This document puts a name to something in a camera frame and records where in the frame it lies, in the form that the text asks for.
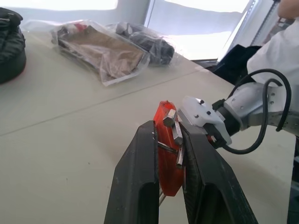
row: person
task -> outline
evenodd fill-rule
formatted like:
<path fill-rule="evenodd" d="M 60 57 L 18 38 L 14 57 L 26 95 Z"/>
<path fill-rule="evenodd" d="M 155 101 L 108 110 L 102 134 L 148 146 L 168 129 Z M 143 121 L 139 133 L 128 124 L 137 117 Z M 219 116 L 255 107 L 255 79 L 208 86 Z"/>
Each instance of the person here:
<path fill-rule="evenodd" d="M 281 0 L 278 15 L 285 19 L 295 19 L 295 22 L 261 47 L 248 60 L 247 70 L 251 73 L 259 69 L 276 69 L 291 84 L 299 84 L 299 0 Z M 281 81 L 271 73 L 257 74 L 252 78 L 259 83 L 265 83 L 270 78 Z"/>

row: table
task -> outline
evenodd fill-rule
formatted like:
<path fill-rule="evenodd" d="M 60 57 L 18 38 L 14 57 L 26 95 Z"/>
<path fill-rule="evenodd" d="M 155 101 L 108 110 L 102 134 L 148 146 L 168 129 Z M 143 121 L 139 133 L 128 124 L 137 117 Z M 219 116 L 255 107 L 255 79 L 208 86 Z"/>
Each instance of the table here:
<path fill-rule="evenodd" d="M 33 36 L 25 72 L 0 86 L 0 216 L 12 224 L 103 223 L 114 168 L 161 100 L 213 103 L 233 86 L 181 59 L 104 87 Z M 258 127 L 233 137 L 244 148 Z M 295 139 L 268 127 L 248 155 L 218 152 L 233 168 L 260 224 L 286 223 Z M 161 224 L 187 223 L 181 191 L 160 207 Z"/>

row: red plastic block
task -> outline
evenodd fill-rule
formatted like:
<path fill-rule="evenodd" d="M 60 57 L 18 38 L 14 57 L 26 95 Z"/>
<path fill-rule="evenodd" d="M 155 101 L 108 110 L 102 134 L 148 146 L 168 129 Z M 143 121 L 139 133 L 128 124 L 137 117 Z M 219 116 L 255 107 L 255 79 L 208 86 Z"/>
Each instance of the red plastic block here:
<path fill-rule="evenodd" d="M 171 127 L 163 124 L 163 118 L 168 114 L 170 109 L 177 110 L 173 103 L 161 101 L 154 116 L 158 140 L 175 150 L 179 146 L 174 143 Z M 158 149 L 159 156 L 159 181 L 163 193 L 166 196 L 175 196 L 183 184 L 184 172 L 176 167 L 177 156 L 161 148 Z"/>

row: black bag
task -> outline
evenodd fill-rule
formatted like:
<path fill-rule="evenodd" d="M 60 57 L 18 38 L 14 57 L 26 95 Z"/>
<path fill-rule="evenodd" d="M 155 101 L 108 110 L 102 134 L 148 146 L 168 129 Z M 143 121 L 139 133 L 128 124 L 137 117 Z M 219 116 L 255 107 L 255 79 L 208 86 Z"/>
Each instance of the black bag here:
<path fill-rule="evenodd" d="M 122 22 L 118 23 L 116 27 L 118 35 L 129 39 L 132 43 L 150 53 L 150 64 L 170 64 L 175 53 L 173 46 L 162 37 L 147 30 L 143 25 Z"/>
<path fill-rule="evenodd" d="M 22 20 L 18 13 L 0 7 L 0 84 L 25 68 L 25 38 L 19 28 Z"/>

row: clear plastic bag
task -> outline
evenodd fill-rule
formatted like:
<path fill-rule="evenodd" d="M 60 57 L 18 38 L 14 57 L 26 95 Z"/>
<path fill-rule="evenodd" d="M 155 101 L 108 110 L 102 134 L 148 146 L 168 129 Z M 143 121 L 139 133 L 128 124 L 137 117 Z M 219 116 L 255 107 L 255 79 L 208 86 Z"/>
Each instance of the clear plastic bag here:
<path fill-rule="evenodd" d="M 53 26 L 50 33 L 60 53 L 87 64 L 105 86 L 139 75 L 150 61 L 148 52 L 93 21 Z"/>
<path fill-rule="evenodd" d="M 178 49 L 171 39 L 143 25 L 120 22 L 106 27 L 149 52 L 152 65 L 174 64 L 179 58 L 179 54 L 176 53 Z"/>

